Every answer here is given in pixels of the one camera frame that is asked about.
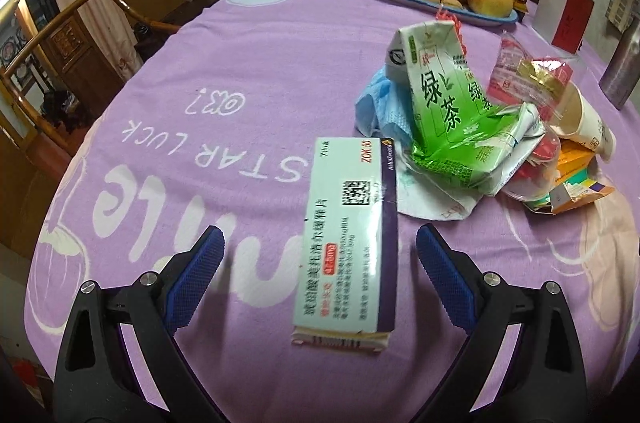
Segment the clear red snack wrapper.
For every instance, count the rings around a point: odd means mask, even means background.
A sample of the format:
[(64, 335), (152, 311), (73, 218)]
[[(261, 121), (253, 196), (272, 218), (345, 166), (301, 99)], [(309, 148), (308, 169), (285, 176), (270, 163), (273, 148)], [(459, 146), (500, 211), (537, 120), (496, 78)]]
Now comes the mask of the clear red snack wrapper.
[(503, 105), (534, 104), (543, 121), (561, 117), (568, 84), (579, 79), (585, 65), (577, 56), (535, 57), (510, 33), (503, 33), (487, 88), (488, 97)]

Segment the blue face mask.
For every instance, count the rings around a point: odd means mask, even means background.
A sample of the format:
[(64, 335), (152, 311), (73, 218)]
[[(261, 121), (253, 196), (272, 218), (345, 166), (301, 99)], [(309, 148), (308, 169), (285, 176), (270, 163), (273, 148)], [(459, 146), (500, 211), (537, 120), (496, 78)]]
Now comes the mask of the blue face mask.
[(412, 142), (412, 101), (409, 88), (386, 76), (381, 68), (355, 104), (355, 124), (367, 137), (393, 138), (405, 148)]

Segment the green tea carton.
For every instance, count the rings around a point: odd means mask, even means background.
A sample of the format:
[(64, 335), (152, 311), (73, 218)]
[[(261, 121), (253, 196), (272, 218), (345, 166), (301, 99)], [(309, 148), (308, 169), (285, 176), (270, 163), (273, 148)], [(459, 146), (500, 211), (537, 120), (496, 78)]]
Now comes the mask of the green tea carton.
[(544, 137), (536, 106), (489, 100), (451, 20), (400, 28), (388, 49), (400, 58), (388, 57), (387, 68), (410, 91), (413, 167), (454, 187), (497, 195)]

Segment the white paper napkin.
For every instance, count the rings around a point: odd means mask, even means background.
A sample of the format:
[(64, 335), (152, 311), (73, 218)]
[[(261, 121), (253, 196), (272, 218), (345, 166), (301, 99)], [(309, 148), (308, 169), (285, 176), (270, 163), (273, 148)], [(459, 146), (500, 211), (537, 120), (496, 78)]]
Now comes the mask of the white paper napkin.
[(463, 221), (482, 200), (475, 190), (454, 187), (442, 176), (419, 172), (396, 150), (398, 212), (424, 221)]

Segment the clear plastic cup red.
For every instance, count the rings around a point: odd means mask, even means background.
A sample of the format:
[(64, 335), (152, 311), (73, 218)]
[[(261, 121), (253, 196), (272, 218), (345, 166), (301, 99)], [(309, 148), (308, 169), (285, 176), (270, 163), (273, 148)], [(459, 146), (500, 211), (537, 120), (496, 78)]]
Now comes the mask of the clear plastic cup red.
[(560, 151), (561, 142), (558, 135), (552, 130), (547, 130), (533, 152), (504, 185), (502, 192), (522, 202), (544, 198), (560, 176)]

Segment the white red tissue box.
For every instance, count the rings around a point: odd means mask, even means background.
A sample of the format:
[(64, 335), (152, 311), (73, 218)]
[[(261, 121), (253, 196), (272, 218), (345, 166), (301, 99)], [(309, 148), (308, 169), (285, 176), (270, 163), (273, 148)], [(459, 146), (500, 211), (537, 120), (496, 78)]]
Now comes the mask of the white red tissue box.
[(570, 54), (582, 45), (593, 0), (539, 0), (533, 28), (549, 44)]

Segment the orange yellow small box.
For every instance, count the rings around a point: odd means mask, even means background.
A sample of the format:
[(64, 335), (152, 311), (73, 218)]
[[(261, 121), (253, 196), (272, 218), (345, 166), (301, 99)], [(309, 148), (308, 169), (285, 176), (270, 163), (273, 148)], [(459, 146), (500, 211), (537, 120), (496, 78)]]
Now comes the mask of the orange yellow small box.
[(558, 215), (588, 206), (615, 191), (612, 185), (599, 180), (596, 154), (571, 140), (561, 140), (556, 170), (559, 178), (548, 195), (524, 203), (530, 212)]

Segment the white paper cup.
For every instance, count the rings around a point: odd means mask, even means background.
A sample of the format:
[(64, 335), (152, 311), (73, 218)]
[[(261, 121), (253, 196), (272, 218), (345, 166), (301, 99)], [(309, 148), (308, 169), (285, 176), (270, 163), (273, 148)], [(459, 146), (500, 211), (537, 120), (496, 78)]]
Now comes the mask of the white paper cup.
[(550, 126), (559, 137), (599, 154), (605, 162), (615, 154), (617, 140), (611, 128), (573, 82), (567, 83)]

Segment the purple printed tablecloth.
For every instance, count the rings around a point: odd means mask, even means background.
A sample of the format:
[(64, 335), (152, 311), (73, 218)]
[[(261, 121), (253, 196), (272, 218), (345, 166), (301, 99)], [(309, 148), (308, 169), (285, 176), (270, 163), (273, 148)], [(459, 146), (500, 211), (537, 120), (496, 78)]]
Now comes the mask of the purple printed tablecloth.
[[(36, 245), (24, 324), (55, 375), (81, 284), (128, 285), (208, 225), (226, 255), (183, 354), (232, 422), (408, 422), (465, 334), (451, 325), (399, 217), (396, 328), (379, 355), (294, 346), (292, 317), (312, 148), (354, 136), (355, 102), (400, 27), (431, 14), (384, 0), (221, 0), (167, 40), (96, 121), (70, 162)], [(482, 270), (556, 281), (574, 317), (591, 399), (639, 348), (639, 114), (600, 90), (582, 43), (575, 82), (617, 137), (602, 164), (614, 194), (559, 216), (503, 195), (438, 230)]]

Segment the steel thermos bottle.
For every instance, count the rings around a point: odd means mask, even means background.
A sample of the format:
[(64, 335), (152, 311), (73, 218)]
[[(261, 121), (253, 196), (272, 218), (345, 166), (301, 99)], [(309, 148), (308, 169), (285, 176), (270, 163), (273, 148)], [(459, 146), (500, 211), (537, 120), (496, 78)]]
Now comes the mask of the steel thermos bottle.
[(617, 110), (623, 109), (639, 82), (639, 42), (639, 15), (634, 15), (599, 82), (602, 93)]

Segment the white medicine box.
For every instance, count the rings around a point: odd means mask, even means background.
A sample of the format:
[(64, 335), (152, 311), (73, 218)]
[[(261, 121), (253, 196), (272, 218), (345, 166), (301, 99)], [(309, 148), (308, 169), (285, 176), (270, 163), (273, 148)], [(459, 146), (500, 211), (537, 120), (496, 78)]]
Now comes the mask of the white medicine box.
[(397, 276), (393, 140), (319, 138), (304, 219), (293, 343), (385, 351), (395, 329)]

